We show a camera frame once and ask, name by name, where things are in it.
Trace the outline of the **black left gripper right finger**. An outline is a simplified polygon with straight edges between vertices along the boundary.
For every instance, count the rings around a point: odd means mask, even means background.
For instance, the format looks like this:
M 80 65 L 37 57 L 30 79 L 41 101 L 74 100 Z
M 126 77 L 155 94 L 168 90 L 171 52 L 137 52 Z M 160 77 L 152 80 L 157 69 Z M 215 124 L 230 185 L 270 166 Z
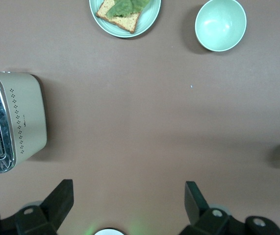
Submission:
M 242 223 L 223 209 L 211 208 L 197 184 L 185 183 L 184 206 L 190 224 L 181 235 L 280 235 L 279 226 L 261 216 L 249 216 Z

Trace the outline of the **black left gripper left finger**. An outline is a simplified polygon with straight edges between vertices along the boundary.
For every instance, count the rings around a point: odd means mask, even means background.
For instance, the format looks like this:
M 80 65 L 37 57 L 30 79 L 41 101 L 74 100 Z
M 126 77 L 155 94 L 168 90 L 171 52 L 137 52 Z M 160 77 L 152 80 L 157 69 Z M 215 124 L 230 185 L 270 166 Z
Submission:
M 73 204 L 73 181 L 64 179 L 39 205 L 0 218 L 0 235 L 56 235 Z

